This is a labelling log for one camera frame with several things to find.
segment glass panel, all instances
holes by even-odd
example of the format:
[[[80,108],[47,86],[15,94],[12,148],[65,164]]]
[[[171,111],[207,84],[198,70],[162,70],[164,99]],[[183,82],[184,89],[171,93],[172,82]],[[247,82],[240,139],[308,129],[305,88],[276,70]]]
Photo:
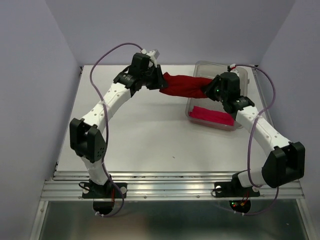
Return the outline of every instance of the glass panel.
[[[41,240],[306,240],[295,200],[278,200],[257,216],[217,208],[216,201],[125,202],[115,217],[94,215],[92,202],[50,202]],[[229,208],[228,202],[219,203]],[[251,212],[270,204],[252,202]]]

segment metal frame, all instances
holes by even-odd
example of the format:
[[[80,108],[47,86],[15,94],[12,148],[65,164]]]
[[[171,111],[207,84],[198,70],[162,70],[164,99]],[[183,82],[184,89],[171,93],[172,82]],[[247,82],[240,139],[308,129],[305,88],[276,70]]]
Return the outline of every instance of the metal frame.
[[[257,73],[253,71],[262,104],[266,100],[261,86],[257,81]],[[273,126],[270,113],[265,113],[266,119]],[[214,183],[231,179],[235,172],[111,172],[115,182],[126,182],[126,201],[221,201],[229,198],[215,198],[211,195]],[[39,207],[32,227],[31,240],[39,239],[41,228],[49,201],[92,201],[83,199],[79,181],[88,181],[89,175],[85,171],[56,171],[52,180],[46,181],[40,197]],[[263,186],[261,197],[257,200],[274,199],[276,190]],[[300,182],[294,181],[280,187],[279,199],[295,199],[303,220],[307,237],[317,239],[317,232],[312,222],[305,196]]]
[[[45,220],[46,212],[48,208],[48,201],[40,201],[36,215],[34,218],[30,240],[38,240],[41,234],[41,229]]]

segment black mounting bracket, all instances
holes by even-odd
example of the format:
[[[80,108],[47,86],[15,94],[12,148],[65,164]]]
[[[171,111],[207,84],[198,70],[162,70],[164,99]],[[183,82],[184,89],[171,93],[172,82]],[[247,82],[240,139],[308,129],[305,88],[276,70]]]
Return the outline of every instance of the black mounting bracket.
[[[79,157],[91,163],[99,161],[106,152],[106,142],[96,125],[90,126],[84,119],[72,119],[70,124],[70,147]]]
[[[125,190],[122,194],[124,198],[126,198],[128,184],[126,182],[116,182],[115,184],[119,187],[119,189]],[[120,192],[109,181],[107,181],[104,185],[98,185],[93,181],[89,180],[89,182],[83,183],[83,188],[83,199],[111,199],[113,191],[114,198],[121,199]]]
[[[242,198],[249,193],[250,198],[260,197],[260,192],[253,191],[252,187],[243,187],[238,178],[238,172],[232,175],[231,181],[218,181],[214,183],[212,196],[216,198]]]

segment screw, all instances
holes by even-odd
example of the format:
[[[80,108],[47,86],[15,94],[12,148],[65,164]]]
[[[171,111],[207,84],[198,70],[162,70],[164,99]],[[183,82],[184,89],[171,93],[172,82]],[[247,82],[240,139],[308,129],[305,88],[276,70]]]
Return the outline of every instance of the screw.
[[[215,186],[215,191],[220,194],[222,191],[218,190],[218,189],[221,189],[221,186]]]
[[[255,187],[255,186],[252,187],[252,190],[253,190],[255,193],[259,192],[259,188],[258,188],[258,187]]]
[[[125,193],[127,192],[127,189],[126,189],[125,186],[122,186],[122,187],[120,188],[120,190],[121,190],[122,194],[125,194]]]

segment red wire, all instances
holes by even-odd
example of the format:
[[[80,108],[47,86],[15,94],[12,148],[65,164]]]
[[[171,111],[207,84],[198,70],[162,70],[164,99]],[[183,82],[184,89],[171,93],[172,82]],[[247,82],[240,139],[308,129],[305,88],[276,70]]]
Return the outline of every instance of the red wire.
[[[116,195],[116,190],[112,190],[112,202],[115,202],[115,195]]]
[[[246,194],[244,195],[244,197],[241,199],[241,202],[242,202],[245,198],[248,199],[248,196],[249,196],[249,191],[246,192]]]
[[[249,192],[247,192],[246,194],[246,200],[244,201],[243,205],[245,205],[248,202],[248,199],[249,199]]]

